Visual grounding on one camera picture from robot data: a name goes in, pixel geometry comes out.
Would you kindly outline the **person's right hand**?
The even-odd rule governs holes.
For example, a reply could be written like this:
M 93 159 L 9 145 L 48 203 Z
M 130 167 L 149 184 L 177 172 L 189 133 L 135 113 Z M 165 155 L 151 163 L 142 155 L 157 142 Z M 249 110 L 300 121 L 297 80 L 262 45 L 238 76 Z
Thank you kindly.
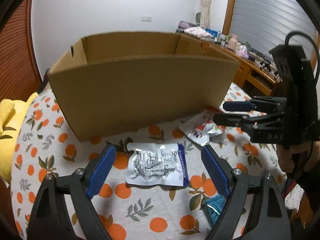
M 306 141 L 300 145 L 290 146 L 288 150 L 281 145 L 277 145 L 276 154 L 281 170 L 286 173 L 291 173 L 295 167 L 292 160 L 293 155 L 303 153 L 305 151 L 310 152 L 310 150 L 312 150 L 312 153 L 310 155 L 310 159 L 304 165 L 304 171 L 311 170 L 319 162 L 319 141 L 313 142 L 313 148 L 311 148 L 311 141 Z

